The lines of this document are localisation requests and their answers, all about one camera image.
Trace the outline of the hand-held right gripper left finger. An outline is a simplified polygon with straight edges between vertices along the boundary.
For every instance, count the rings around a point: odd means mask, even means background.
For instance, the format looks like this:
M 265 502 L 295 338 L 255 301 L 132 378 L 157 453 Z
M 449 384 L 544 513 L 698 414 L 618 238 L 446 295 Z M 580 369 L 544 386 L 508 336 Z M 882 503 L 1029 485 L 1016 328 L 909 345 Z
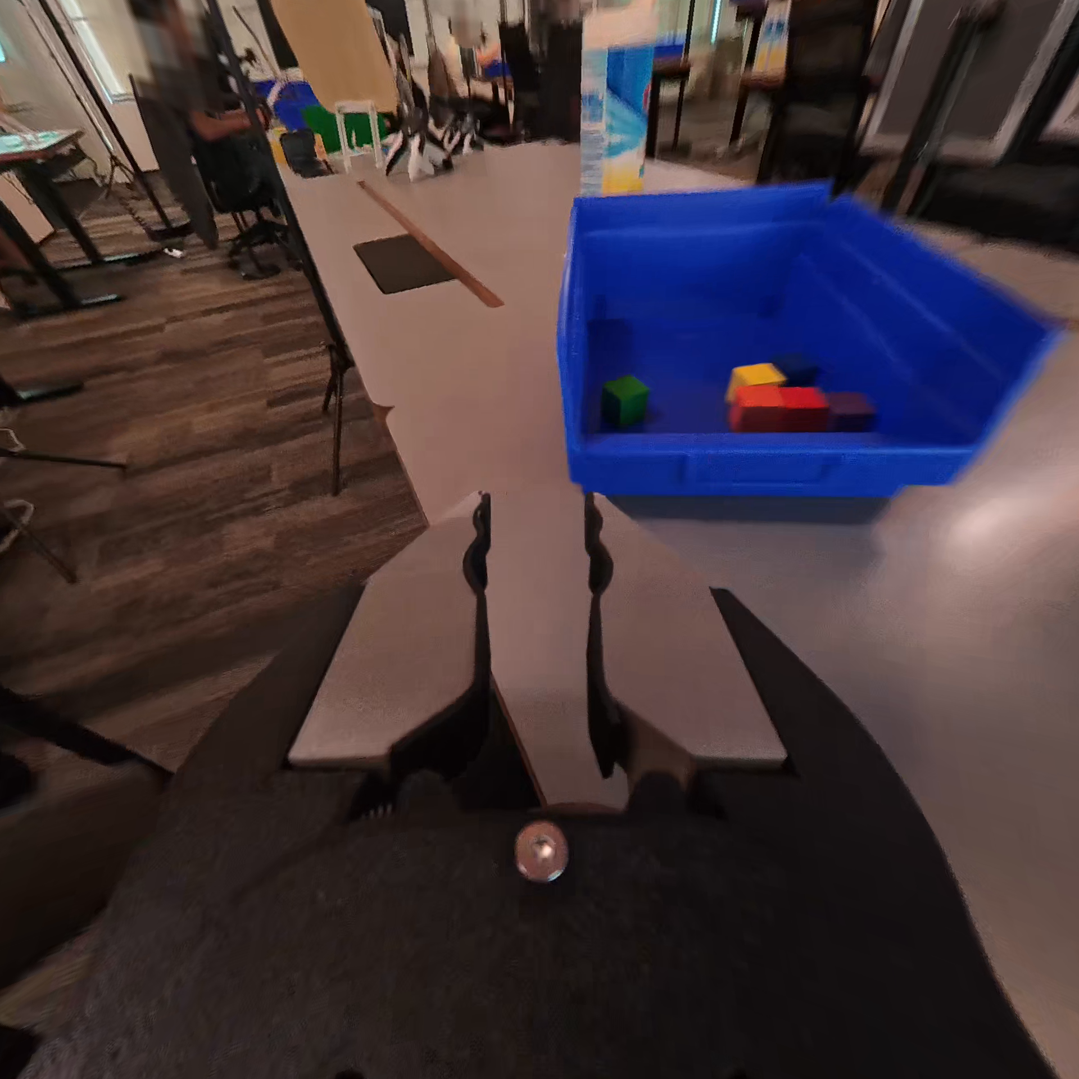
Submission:
M 299 769 L 453 778 L 490 727 L 491 497 L 475 492 L 377 571 L 289 749 Z

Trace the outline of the green wooden cube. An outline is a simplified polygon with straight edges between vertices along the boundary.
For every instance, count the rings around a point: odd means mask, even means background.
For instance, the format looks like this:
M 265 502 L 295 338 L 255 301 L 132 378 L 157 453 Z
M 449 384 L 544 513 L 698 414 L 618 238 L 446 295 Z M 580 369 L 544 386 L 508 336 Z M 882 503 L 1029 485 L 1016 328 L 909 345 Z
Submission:
M 630 428 L 644 423 L 648 412 L 650 387 L 636 375 L 627 374 L 603 383 L 600 418 L 607 428 Z

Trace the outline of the red wooden cube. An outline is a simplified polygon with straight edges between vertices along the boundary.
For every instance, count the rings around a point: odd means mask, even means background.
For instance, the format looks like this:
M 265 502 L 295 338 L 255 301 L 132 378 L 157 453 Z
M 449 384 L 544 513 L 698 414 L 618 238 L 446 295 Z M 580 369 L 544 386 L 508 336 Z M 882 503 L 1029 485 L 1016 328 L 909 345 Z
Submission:
M 780 432 L 822 434 L 831 428 L 831 407 L 827 394 L 816 386 L 780 386 Z

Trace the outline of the yellow wooden cube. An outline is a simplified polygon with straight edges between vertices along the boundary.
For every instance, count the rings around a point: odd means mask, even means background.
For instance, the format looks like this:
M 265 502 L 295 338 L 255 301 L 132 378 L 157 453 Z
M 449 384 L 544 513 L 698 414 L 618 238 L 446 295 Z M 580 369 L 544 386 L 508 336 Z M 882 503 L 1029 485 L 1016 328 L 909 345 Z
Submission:
M 730 371 L 724 399 L 734 402 L 741 388 L 786 386 L 787 383 L 787 375 L 771 361 L 736 366 Z

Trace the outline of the blue plastic bin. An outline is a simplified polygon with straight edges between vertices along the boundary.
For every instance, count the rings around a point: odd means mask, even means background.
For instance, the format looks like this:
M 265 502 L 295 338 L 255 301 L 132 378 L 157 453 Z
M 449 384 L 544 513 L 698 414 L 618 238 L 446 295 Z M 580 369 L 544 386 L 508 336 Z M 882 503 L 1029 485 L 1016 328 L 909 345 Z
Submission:
M 829 185 L 578 197 L 557 356 L 572 479 L 615 496 L 892 498 L 948 484 L 1063 341 L 1058 323 Z M 800 353 L 865 434 L 737 434 L 736 366 Z M 604 382 L 651 390 L 607 428 Z

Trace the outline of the grey desk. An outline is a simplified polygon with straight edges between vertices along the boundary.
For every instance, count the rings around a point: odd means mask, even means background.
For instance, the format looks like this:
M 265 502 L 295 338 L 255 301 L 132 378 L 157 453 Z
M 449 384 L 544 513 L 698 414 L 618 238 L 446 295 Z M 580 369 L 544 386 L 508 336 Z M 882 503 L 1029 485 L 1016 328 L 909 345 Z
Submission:
M 573 494 L 556 363 L 573 146 L 461 158 L 411 183 L 283 179 L 429 522 L 466 495 Z M 505 302 L 381 293 L 353 251 L 399 226 L 366 180 Z M 938 250 L 1065 320 L 989 449 L 878 513 L 623 498 L 836 692 L 921 804 L 1017 1014 L 1077 1077 L 1077 263 L 924 226 Z

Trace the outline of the black desk plate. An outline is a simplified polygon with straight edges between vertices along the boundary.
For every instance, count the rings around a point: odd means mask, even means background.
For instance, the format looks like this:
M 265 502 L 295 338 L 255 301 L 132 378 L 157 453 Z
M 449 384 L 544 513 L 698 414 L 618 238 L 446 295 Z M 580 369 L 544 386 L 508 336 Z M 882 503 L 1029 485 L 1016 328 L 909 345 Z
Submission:
M 353 245 L 381 293 L 401 293 L 456 279 L 435 255 L 408 233 Z

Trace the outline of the orange wooden cube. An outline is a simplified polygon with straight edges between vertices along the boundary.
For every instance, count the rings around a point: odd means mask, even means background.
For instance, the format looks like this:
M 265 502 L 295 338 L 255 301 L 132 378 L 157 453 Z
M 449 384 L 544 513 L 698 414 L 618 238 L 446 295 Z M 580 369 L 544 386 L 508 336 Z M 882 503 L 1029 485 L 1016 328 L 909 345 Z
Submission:
M 786 399 L 779 385 L 746 385 L 733 391 L 727 425 L 737 434 L 781 434 L 786 431 Z

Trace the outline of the black office chair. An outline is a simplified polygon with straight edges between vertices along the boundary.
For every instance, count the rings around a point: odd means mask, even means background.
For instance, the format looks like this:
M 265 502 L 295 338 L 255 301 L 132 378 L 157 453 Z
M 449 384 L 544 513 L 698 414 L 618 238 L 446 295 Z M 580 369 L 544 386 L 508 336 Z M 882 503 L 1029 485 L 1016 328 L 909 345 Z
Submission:
M 277 211 L 273 185 L 255 161 L 255 150 L 240 137 L 207 142 L 197 138 L 194 161 L 211 208 L 232 218 L 236 236 L 228 249 L 228 262 L 243 279 L 267 279 L 279 267 L 267 264 L 259 248 L 278 248 L 293 263 L 287 226 L 274 217 Z

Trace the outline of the green box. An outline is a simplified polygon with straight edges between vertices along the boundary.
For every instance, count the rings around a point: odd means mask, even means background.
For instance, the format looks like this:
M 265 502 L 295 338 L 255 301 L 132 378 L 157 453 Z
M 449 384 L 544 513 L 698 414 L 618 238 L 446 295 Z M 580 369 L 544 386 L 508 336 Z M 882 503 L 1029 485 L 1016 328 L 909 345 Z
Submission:
M 338 128 L 338 117 L 331 114 L 318 103 L 301 107 L 301 115 L 308 128 L 320 137 L 320 142 L 329 155 L 342 155 L 341 136 Z M 370 117 L 349 112 L 342 117 L 346 142 L 351 151 L 359 151 L 372 144 Z

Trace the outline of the blue white carton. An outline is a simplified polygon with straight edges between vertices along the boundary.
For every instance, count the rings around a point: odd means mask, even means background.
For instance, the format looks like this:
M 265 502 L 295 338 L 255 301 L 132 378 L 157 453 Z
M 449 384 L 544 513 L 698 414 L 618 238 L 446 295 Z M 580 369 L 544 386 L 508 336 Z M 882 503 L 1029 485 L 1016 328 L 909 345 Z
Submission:
M 654 1 L 596 6 L 583 21 L 582 196 L 643 189 L 657 35 Z

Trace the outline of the brown board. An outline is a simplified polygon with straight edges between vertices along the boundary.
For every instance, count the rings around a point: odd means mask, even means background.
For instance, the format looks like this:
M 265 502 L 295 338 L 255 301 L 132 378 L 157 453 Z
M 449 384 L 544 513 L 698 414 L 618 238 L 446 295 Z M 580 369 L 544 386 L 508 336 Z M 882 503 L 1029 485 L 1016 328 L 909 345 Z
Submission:
M 395 114 L 399 98 L 386 52 L 361 1 L 272 1 L 293 57 L 318 103 L 368 103 Z

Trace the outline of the side table with black legs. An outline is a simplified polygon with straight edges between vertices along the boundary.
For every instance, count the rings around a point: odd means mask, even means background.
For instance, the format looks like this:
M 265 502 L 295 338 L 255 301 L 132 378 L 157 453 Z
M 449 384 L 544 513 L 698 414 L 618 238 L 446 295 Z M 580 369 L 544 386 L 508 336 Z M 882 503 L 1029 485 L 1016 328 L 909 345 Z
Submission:
M 46 207 L 62 223 L 62 228 L 74 240 L 85 255 L 80 263 L 58 268 L 47 261 L 38 241 L 31 238 L 21 219 L 5 202 L 1 203 L 2 276 L 16 275 L 32 278 L 44 286 L 52 297 L 46 305 L 21 304 L 12 302 L 12 311 L 21 318 L 45 317 L 67 312 L 79 312 L 121 302 L 120 293 L 101 293 L 83 298 L 76 292 L 67 273 L 85 269 L 98 269 L 110 264 L 125 263 L 126 256 L 105 257 L 90 237 L 80 219 L 62 197 L 44 166 L 54 158 L 74 149 L 82 137 L 79 129 L 47 129 L 46 132 L 3 133 L 1 151 L 2 175 L 19 173 L 28 177 L 39 189 Z

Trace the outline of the white frame stool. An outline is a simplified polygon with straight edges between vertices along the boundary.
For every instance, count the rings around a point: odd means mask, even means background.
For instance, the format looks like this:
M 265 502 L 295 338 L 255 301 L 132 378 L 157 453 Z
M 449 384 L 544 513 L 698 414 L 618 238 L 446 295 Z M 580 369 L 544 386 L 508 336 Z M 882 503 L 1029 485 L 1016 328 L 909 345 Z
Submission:
M 367 117 L 369 138 L 367 144 L 358 144 L 350 136 L 349 117 Z M 375 169 L 383 169 L 383 139 L 380 128 L 380 117 L 373 101 L 338 101 L 334 104 L 333 117 L 341 148 L 342 167 L 345 174 L 352 170 L 353 158 L 370 155 Z

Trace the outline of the black metal frame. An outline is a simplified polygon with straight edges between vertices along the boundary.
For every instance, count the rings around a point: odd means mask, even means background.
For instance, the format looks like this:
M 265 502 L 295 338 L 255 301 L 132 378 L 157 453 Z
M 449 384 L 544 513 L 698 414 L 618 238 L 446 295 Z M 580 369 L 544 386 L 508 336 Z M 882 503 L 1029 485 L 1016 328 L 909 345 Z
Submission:
M 1077 252 L 1076 1 L 890 2 L 862 144 L 913 160 L 910 217 Z

